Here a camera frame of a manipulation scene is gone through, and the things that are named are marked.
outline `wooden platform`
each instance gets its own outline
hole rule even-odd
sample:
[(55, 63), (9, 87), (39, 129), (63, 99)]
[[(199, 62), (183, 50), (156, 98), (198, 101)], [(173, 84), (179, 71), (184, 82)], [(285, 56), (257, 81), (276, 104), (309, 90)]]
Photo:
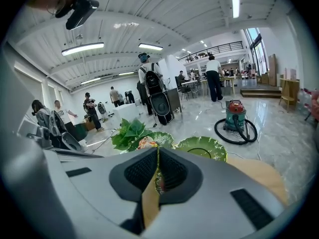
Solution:
[(241, 89), (240, 94), (245, 98), (280, 98), (280, 90), (271, 89)]

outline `man in white shirt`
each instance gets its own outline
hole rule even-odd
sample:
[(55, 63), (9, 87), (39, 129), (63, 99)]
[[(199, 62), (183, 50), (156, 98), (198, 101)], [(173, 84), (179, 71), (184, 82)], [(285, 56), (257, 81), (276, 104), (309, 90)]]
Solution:
[[(139, 79), (140, 79), (140, 82), (142, 84), (141, 90), (144, 91), (145, 90), (145, 73), (147, 71), (151, 71), (152, 70), (152, 64), (153, 64), (153, 67), (154, 67), (154, 72), (156, 74), (160, 74), (160, 68), (159, 68), (159, 66), (157, 64), (150, 63), (149, 57), (148, 57), (148, 55), (146, 53), (139, 54), (139, 59), (140, 59), (140, 61), (142, 63), (141, 68), (143, 68), (143, 70), (141, 68), (139, 69)], [(150, 99), (148, 97), (147, 97), (147, 100), (146, 100), (146, 105), (148, 107), (149, 116), (151, 116), (153, 114), (152, 105), (151, 105)]]
[(223, 96), (221, 95), (220, 79), (218, 72), (220, 73), (220, 75), (224, 75), (223, 71), (221, 70), (219, 61), (215, 60), (215, 57), (211, 55), (209, 56), (209, 61), (206, 64), (206, 75), (210, 89), (210, 97), (213, 102), (215, 102), (216, 99), (223, 99)]

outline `chair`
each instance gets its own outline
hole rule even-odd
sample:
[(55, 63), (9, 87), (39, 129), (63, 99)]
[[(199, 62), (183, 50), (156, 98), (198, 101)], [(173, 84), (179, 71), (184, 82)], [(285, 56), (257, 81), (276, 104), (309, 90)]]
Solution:
[(188, 93), (191, 93), (193, 98), (194, 98), (194, 93), (195, 93), (195, 96), (197, 97), (197, 91), (192, 91), (190, 87), (181, 87), (180, 88), (180, 91), (181, 91), (181, 100), (183, 100), (183, 95), (186, 96), (186, 100), (188, 101)]

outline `black hose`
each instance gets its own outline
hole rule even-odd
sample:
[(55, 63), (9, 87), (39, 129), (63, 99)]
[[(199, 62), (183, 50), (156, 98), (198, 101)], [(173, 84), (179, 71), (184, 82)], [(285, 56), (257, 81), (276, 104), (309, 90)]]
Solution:
[(257, 129), (256, 129), (255, 125), (254, 125), (250, 120), (245, 119), (245, 122), (249, 123), (249, 124), (253, 127), (253, 129), (254, 129), (255, 137), (254, 137), (253, 139), (249, 139), (249, 138), (247, 138), (247, 137), (243, 134), (241, 128), (239, 127), (239, 125), (238, 125), (238, 123), (237, 123), (237, 122), (238, 122), (238, 117), (237, 117), (237, 116), (233, 116), (233, 120), (234, 120), (235, 128), (237, 129), (237, 131), (239, 132), (240, 136), (241, 136), (245, 141), (247, 141), (247, 142), (254, 142), (254, 141), (257, 140), (257, 136), (258, 136)]
[(237, 124), (237, 119), (233, 118), (233, 120), (234, 120), (236, 129), (237, 130), (239, 129), (238, 132), (239, 132), (240, 136), (244, 139), (244, 141), (232, 141), (232, 140), (229, 140), (226, 137), (222, 136), (222, 134), (220, 132), (218, 132), (217, 126), (218, 126), (219, 123), (221, 123), (223, 121), (226, 121), (226, 119), (221, 119), (218, 122), (216, 122), (214, 129), (215, 129), (216, 134), (220, 138), (222, 138), (225, 142), (228, 142), (228, 143), (231, 143), (231, 144), (243, 145), (243, 144), (246, 144), (248, 142), (254, 142), (257, 139), (257, 136), (258, 136), (257, 129), (256, 129), (255, 125), (251, 121), (245, 119), (245, 122), (249, 123), (254, 129), (255, 137), (252, 140), (249, 139), (249, 136), (247, 136), (247, 137), (244, 136), (244, 134), (242, 133), (241, 128)]

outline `black pants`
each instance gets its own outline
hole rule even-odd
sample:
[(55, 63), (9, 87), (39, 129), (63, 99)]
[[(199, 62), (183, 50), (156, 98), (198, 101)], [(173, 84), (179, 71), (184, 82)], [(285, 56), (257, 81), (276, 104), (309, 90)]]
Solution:
[(101, 123), (99, 122), (98, 115), (94, 113), (93, 115), (90, 115), (91, 119), (93, 120), (93, 123), (95, 125), (95, 129), (98, 130), (101, 127)]
[(134, 104), (135, 103), (134, 98), (133, 97), (129, 97), (129, 102), (130, 102), (130, 104)]
[(149, 115), (152, 115), (152, 105), (151, 105), (151, 100), (150, 100), (149, 97), (148, 97), (148, 99), (146, 100), (146, 106), (147, 106), (147, 108), (148, 108)]
[(115, 105), (115, 107), (117, 107), (117, 106), (121, 106), (121, 102), (120, 102), (120, 100), (114, 101), (114, 105)]
[(216, 101), (216, 98), (218, 100), (222, 99), (221, 95), (221, 88), (219, 83), (219, 74), (216, 71), (208, 71), (206, 72), (207, 75), (207, 81), (210, 89), (210, 97), (212, 101)]
[(68, 133), (70, 133), (70, 135), (72, 135), (77, 141), (83, 140), (76, 132), (75, 126), (73, 125), (72, 122), (65, 124), (65, 127)]

